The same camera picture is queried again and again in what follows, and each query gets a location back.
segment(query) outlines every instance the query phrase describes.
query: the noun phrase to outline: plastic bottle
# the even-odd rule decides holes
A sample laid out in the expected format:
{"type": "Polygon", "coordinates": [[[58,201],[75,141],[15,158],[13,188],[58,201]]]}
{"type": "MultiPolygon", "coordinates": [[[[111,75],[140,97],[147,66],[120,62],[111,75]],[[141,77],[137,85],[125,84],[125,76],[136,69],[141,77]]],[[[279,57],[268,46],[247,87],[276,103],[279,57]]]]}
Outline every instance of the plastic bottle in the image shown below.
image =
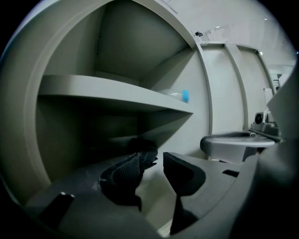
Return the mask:
{"type": "Polygon", "coordinates": [[[159,91],[159,93],[161,93],[163,95],[171,96],[175,99],[179,99],[186,103],[188,103],[188,101],[189,101],[189,91],[187,91],[187,90],[179,92],[179,91],[174,91],[171,89],[165,89],[165,90],[159,91]]]}

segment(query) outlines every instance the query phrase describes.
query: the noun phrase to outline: blue bottle cap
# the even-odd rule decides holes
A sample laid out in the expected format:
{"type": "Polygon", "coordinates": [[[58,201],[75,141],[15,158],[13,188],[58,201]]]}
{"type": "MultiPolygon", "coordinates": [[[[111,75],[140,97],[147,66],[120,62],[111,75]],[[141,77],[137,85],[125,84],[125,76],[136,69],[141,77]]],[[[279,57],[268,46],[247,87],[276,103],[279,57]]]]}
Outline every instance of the blue bottle cap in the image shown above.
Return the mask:
{"type": "Polygon", "coordinates": [[[188,101],[189,101],[189,91],[183,90],[182,91],[182,98],[183,98],[184,102],[188,103],[188,101]]]}

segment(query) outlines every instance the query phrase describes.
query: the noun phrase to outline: shelf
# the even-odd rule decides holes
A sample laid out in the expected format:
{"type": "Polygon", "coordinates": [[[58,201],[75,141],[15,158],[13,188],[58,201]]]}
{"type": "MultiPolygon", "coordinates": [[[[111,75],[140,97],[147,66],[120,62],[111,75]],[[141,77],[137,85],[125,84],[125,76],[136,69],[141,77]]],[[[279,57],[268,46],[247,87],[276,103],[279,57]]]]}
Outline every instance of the shelf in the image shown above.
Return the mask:
{"type": "Polygon", "coordinates": [[[155,91],[98,77],[78,75],[44,76],[39,96],[64,96],[90,101],[103,110],[155,112],[171,109],[193,113],[193,107],[155,91]]]}

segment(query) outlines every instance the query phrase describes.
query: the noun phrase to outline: white shelf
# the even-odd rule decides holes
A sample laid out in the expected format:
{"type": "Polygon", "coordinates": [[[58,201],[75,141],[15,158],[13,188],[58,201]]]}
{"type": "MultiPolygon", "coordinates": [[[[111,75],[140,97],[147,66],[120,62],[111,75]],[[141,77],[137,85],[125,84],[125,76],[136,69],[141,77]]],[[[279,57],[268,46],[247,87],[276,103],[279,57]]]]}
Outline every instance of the white shelf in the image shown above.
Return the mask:
{"type": "Polygon", "coordinates": [[[78,75],[44,76],[39,95],[97,99],[101,109],[154,112],[165,109],[193,113],[193,107],[155,91],[98,77],[78,75]]]}

